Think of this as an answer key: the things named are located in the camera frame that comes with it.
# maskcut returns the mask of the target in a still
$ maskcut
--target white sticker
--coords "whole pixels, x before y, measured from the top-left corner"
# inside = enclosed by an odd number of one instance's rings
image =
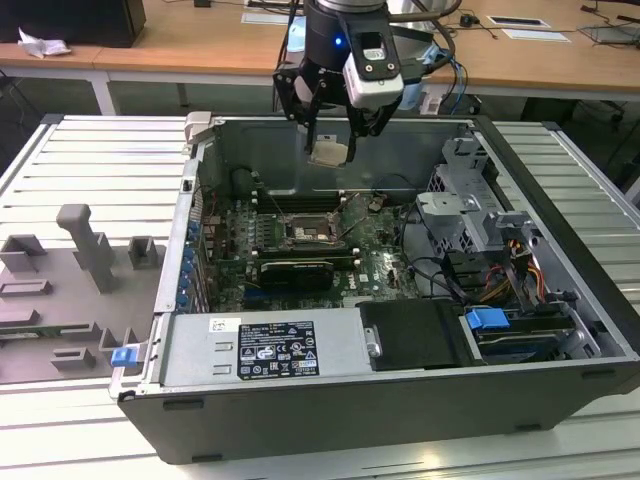
[[[233,317],[233,318],[212,317],[209,320],[209,333],[237,332],[241,323],[242,323],[242,319],[237,317]]]
[[[338,136],[337,135],[318,135],[316,137],[316,142],[337,142],[338,141]]]

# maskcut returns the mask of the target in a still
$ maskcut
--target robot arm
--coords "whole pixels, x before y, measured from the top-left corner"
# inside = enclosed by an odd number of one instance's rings
[[[356,139],[382,132],[400,104],[405,85],[418,83],[449,63],[455,45],[437,19],[456,10],[461,0],[442,12],[428,12],[419,0],[413,1],[421,11],[399,15],[389,13],[385,0],[305,1],[302,62],[293,67],[279,65],[273,79],[287,118],[307,128],[308,154],[314,148],[316,120],[323,105],[347,109],[351,136],[346,162],[351,162]],[[429,65],[399,58],[393,35],[403,36],[406,29],[390,23],[415,21],[433,22],[447,41],[447,55]]]

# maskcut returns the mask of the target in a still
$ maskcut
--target motherboard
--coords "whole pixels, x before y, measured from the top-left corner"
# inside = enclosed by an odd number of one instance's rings
[[[401,206],[372,193],[297,204],[256,200],[220,200],[205,209],[212,212],[203,218],[211,311],[419,297],[399,247]]]

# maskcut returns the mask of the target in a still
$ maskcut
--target yellow wire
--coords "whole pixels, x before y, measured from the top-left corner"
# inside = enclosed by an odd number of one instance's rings
[[[487,293],[484,297],[481,297],[480,301],[485,302],[487,300],[490,300],[496,297],[497,295],[501,294],[502,292],[504,292],[505,289],[508,289],[510,286],[511,284],[509,283],[509,280],[505,279],[502,281],[502,283],[499,284],[499,286],[491,290],[491,292]]]

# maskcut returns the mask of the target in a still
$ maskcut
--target circuit board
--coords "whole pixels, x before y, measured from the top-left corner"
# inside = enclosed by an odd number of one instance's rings
[[[417,298],[415,281],[397,245],[399,207],[385,207],[382,200],[372,194],[352,195],[339,212],[314,215],[259,214],[246,201],[222,204],[215,229],[209,227],[212,238],[207,242],[211,310],[340,308],[366,300]],[[277,249],[290,237],[326,244],[329,259],[333,259],[334,247],[353,252],[353,256],[336,263],[339,268],[333,271],[327,290],[274,295],[255,278],[255,265],[263,261],[255,248],[272,251],[271,256],[277,257]]]

